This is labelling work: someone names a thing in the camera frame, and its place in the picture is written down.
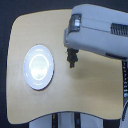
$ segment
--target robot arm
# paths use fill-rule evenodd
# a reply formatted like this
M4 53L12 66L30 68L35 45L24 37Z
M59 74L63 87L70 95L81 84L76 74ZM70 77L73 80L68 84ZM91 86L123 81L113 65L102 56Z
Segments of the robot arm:
M64 45L71 68L79 50L127 60L128 14L94 5L76 6L64 32Z

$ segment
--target white plate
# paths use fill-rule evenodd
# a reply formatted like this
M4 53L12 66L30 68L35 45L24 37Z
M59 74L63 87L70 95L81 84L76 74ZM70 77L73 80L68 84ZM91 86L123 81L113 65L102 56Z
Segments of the white plate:
M51 81L54 70L50 51L42 45L32 47L25 57L23 70L30 87L36 90L45 88Z

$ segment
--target background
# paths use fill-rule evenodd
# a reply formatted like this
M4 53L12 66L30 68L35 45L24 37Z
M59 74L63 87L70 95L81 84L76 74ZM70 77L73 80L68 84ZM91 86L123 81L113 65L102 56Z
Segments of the background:
M128 12L127 0L0 0L0 128L28 128L11 125L6 110L6 67L12 24L21 15L56 9L72 9L79 4L94 4ZM104 120L104 128L118 128L119 120Z

